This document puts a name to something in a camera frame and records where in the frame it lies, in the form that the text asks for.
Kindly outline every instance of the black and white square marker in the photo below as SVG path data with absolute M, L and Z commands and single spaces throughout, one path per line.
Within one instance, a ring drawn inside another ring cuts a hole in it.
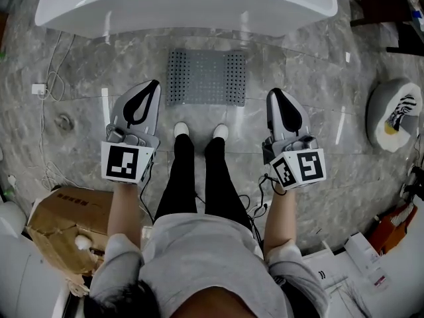
M 136 179 L 138 149 L 125 146 L 111 146 L 107 161 L 106 176 Z
M 323 178 L 323 169 L 318 152 L 298 153 L 299 170 L 304 182 Z
M 290 171 L 284 157 L 281 157 L 277 162 L 274 162 L 272 166 L 278 175 L 278 179 L 282 182 L 283 187 L 288 187 L 296 183 L 296 179 Z

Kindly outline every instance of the white bathtub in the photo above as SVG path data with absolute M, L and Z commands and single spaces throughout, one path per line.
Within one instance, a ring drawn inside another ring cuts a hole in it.
M 336 12 L 337 0 L 40 0 L 35 23 L 88 38 L 166 27 L 281 36 Z

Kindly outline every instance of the gray t-shirt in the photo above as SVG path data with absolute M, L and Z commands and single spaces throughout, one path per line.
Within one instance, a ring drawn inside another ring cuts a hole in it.
M 178 213 L 155 222 L 141 253 L 125 235 L 112 236 L 90 296 L 107 304 L 120 289 L 143 280 L 154 292 L 161 316 L 169 318 L 193 294 L 220 287 L 237 294 L 257 317 L 293 317 L 274 281 L 281 278 L 325 316 L 327 294 L 293 241 L 272 250 L 264 261 L 246 227 L 213 215 Z

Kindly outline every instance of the black pants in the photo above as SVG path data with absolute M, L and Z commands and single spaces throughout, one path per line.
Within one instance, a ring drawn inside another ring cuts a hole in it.
M 224 156 L 225 141 L 213 139 L 206 147 L 206 210 L 208 215 L 236 221 L 252 230 L 252 225 L 230 179 Z M 197 213 L 194 190 L 194 146 L 186 134 L 177 136 L 175 160 L 155 220 L 171 213 Z
M 405 192 L 413 193 L 418 195 L 422 200 L 424 200 L 424 170 L 414 166 L 412 168 L 412 173 L 417 176 L 417 182 L 414 185 L 408 185 L 405 187 Z

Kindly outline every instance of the perforated panel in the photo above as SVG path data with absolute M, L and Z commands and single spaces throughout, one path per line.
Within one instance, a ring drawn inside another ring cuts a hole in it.
M 244 52 L 173 50 L 168 59 L 167 104 L 244 106 Z

